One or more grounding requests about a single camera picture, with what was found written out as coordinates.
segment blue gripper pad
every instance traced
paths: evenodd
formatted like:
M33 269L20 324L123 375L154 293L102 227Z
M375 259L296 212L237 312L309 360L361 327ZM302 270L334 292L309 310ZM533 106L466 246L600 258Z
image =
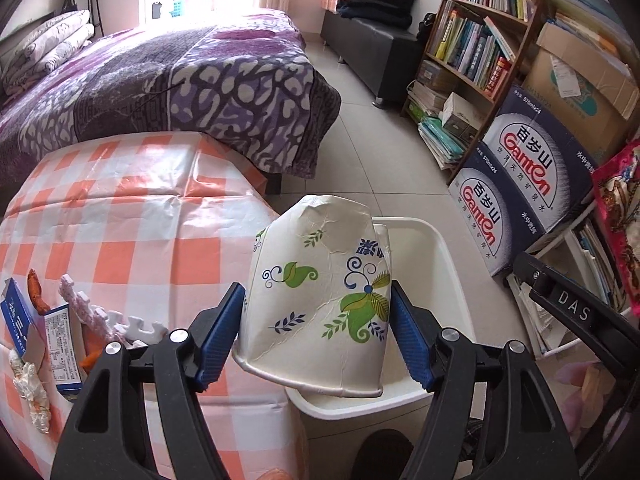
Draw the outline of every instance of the blue gripper pad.
M195 380L206 390L211 383L215 383L222 373L226 358L236 340L240 329L242 304L244 302L244 287L235 283L216 309L218 315L214 320L209 335L200 346L201 362Z
M425 390L430 390L434 378L430 367L429 345L414 316L418 319L425 317L428 322L431 322L431 319L435 321L430 311L413 306L398 283L393 282L389 318L391 330L411 377Z

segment purple bedspread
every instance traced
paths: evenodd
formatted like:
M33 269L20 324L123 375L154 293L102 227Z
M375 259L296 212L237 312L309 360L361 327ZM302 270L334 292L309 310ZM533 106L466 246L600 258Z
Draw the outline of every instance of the purple bedspread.
M84 48L0 112L0 184L75 142L169 130L209 134L265 172L312 178L339 110L340 94L282 12L126 30Z

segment orange checkered tablecloth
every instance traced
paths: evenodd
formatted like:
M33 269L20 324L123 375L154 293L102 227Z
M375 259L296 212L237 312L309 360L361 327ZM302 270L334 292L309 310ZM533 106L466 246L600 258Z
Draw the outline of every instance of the orange checkered tablecloth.
M0 279L26 293L30 268L52 306L62 274L105 310L187 327L216 306L233 282L246 284L255 234L276 218L256 189L265 179L244 156L198 133L116 136L47 155L0 225ZM71 404L57 393L46 359L49 434L31 424L12 383L13 343L0 317L0 419L31 465L50 475ZM145 395L159 472L173 478L152 388ZM305 435L284 388L232 359L200 396L216 447L233 480L272 468L305 477Z

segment black bench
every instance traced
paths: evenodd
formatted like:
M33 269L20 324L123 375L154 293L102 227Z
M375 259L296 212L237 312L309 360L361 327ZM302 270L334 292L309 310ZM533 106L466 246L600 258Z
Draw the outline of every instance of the black bench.
M374 93L376 106L384 101L404 102L424 49L413 34L363 18L347 20L327 11L321 36Z

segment paper cup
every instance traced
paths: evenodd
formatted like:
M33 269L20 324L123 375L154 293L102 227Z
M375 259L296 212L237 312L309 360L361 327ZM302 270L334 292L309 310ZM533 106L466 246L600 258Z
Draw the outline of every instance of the paper cup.
M298 390L379 397L390 268L366 206L304 197L256 237L234 359Z

